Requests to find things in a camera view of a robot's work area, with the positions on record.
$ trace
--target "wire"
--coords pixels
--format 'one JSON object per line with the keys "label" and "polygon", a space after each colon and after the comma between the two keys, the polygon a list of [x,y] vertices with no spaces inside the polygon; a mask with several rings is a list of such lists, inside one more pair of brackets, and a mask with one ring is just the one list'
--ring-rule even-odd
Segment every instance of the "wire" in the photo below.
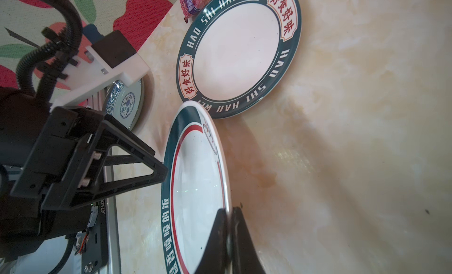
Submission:
{"label": "wire", "polygon": [[56,54],[52,62],[51,70],[45,72],[37,88],[36,98],[48,102],[52,96],[59,73],[63,72],[72,56],[77,55],[82,40],[82,22],[76,8],[69,0],[40,0],[59,11],[66,21],[65,40],[61,51],[58,52],[54,44],[47,43],[37,50],[26,55],[16,70],[17,81],[20,89],[26,94],[34,95],[31,75],[39,61],[45,61]]}
{"label": "wire", "polygon": [[83,250],[83,247],[84,247],[84,245],[85,245],[85,243],[86,243],[86,239],[88,238],[88,232],[86,233],[86,235],[85,235],[85,237],[83,238],[83,241],[82,241],[82,244],[80,245],[80,248],[79,248],[79,251],[78,252],[76,252],[76,254],[78,254],[78,253],[82,253],[82,250]]}
{"label": "wire", "polygon": [[64,251],[63,257],[61,257],[60,262],[52,269],[52,271],[49,272],[49,274],[57,274],[59,271],[63,268],[63,266],[66,264],[69,256],[71,255],[72,246],[74,245],[74,241],[76,239],[76,234],[70,234],[66,236],[67,238],[67,245],[66,250]]}

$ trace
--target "beige marble surface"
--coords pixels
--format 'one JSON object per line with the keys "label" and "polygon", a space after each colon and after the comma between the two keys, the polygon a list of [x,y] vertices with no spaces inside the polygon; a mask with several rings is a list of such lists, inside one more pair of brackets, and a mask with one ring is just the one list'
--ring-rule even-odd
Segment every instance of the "beige marble surface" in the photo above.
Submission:
{"label": "beige marble surface", "polygon": [[[286,75],[215,121],[265,270],[450,273],[452,0],[299,1]],[[188,27],[176,3],[139,51],[151,70],[134,132],[160,159]],[[160,185],[117,196],[122,273],[165,273],[159,200]]]}

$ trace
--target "white lettering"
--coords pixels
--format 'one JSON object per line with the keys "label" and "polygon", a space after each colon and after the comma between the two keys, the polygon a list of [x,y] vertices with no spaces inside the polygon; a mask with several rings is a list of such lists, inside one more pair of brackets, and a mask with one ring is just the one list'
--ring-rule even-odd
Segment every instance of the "white lettering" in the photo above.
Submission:
{"label": "white lettering", "polygon": [[286,57],[286,56],[287,56],[287,53],[289,53],[289,50],[290,50],[290,49],[287,49],[287,50],[284,50],[283,52],[281,52],[282,55],[281,55],[279,58],[281,59],[281,58]]}
{"label": "white lettering", "polygon": [[205,13],[206,16],[207,16],[207,20],[210,20],[210,19],[212,18],[212,14],[209,12],[209,10],[204,9],[204,13]]}
{"label": "white lettering", "polygon": [[276,71],[276,70],[273,70],[270,74],[269,74],[269,76],[270,77],[276,77],[276,74],[278,73],[279,71]]}
{"label": "white lettering", "polygon": [[105,214],[105,200],[100,202],[100,213]]}
{"label": "white lettering", "polygon": [[169,203],[169,200],[167,198],[162,200],[162,209],[167,209],[169,204],[170,203]]}
{"label": "white lettering", "polygon": [[206,104],[205,102],[202,102],[202,107],[206,108],[207,112],[209,112],[210,108],[212,108],[211,105]]}
{"label": "white lettering", "polygon": [[168,213],[169,213],[168,211],[163,212],[163,214],[162,214],[162,222],[163,223],[168,222],[170,220],[170,216]]}
{"label": "white lettering", "polygon": [[218,0],[218,3],[220,4],[220,9],[223,9],[223,7],[226,6],[225,0]]}
{"label": "white lettering", "polygon": [[167,235],[170,234],[170,224],[166,224],[165,226],[163,226],[163,236],[166,237]]}
{"label": "white lettering", "polygon": [[174,256],[174,250],[172,250],[167,256],[166,256],[166,265],[169,266],[171,262],[173,262],[175,256]]}
{"label": "white lettering", "polygon": [[163,243],[163,246],[165,246],[166,251],[168,251],[171,248],[171,242],[172,242],[172,239],[171,239],[171,237],[169,237]]}
{"label": "white lettering", "polygon": [[284,64],[284,62],[282,62],[281,60],[278,60],[277,63],[278,64],[275,66],[275,68],[281,67]]}
{"label": "white lettering", "polygon": [[204,23],[204,26],[209,22],[209,20],[204,19],[204,16],[201,18],[201,22]]}
{"label": "white lettering", "polygon": [[169,274],[176,274],[177,272],[179,272],[179,269],[177,268],[177,262],[174,262],[174,265],[169,270]]}

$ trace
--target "green leaf pattern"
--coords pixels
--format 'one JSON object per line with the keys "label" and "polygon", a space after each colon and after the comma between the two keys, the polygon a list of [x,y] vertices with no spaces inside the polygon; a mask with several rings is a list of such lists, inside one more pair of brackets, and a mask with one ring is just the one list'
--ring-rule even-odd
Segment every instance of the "green leaf pattern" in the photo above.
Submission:
{"label": "green leaf pattern", "polygon": [[93,24],[97,17],[93,0],[74,0],[74,2],[86,22]]}
{"label": "green leaf pattern", "polygon": [[36,48],[26,44],[6,44],[0,46],[0,57],[20,59],[34,49]]}

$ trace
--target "plate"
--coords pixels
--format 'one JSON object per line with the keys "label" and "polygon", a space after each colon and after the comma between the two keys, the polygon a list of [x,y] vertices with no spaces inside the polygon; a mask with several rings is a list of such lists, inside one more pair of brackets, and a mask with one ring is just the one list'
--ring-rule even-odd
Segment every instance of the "plate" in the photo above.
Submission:
{"label": "plate", "polygon": [[242,113],[285,74],[301,30],[298,0],[212,0],[179,50],[180,97],[200,103],[213,119]]}
{"label": "plate", "polygon": [[107,92],[103,110],[127,129],[132,130],[140,115],[143,98],[144,86],[141,79],[129,87],[117,80]]}
{"label": "plate", "polygon": [[232,211],[222,145],[199,103],[180,107],[169,132],[161,186],[161,226],[166,271],[194,273],[218,209]]}

